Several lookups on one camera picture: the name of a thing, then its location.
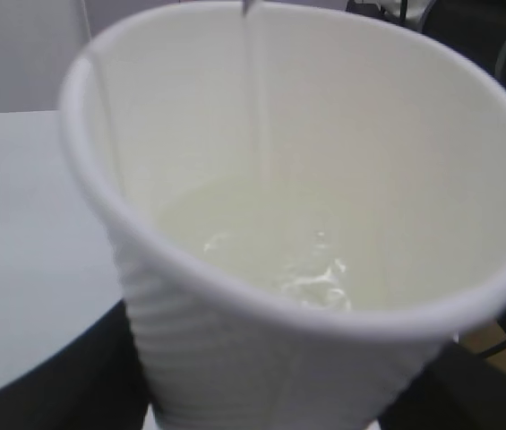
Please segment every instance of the pale yellow liquid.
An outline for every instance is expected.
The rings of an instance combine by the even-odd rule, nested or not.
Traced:
[[[190,254],[303,306],[390,302],[374,217],[324,190],[229,178],[175,200],[157,224]]]

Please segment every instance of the floor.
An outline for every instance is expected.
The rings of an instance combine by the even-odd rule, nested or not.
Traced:
[[[505,333],[503,333],[500,326],[496,323],[492,323],[462,336],[459,343],[473,352],[480,352],[505,339]],[[487,361],[506,372],[506,349],[488,358]]]

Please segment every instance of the table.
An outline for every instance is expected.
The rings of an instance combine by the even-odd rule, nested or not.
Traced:
[[[103,227],[66,171],[56,112],[0,114],[0,388],[121,297]]]

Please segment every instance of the white paper cup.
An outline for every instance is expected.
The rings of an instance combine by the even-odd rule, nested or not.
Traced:
[[[382,215],[393,310],[302,309],[153,227],[180,194],[252,168],[240,4],[163,7],[93,40],[62,90],[65,152],[116,249],[163,428],[361,430],[452,333],[506,306],[506,92],[407,30],[262,13],[270,135]]]

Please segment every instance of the dark surface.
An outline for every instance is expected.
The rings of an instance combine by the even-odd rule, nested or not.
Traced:
[[[148,404],[119,304],[68,348],[0,391],[0,429],[137,430]],[[450,344],[381,422],[382,430],[506,430],[506,375]]]
[[[437,0],[423,33],[474,61],[506,87],[506,0]]]
[[[141,428],[147,394],[123,304],[0,390],[0,430]]]

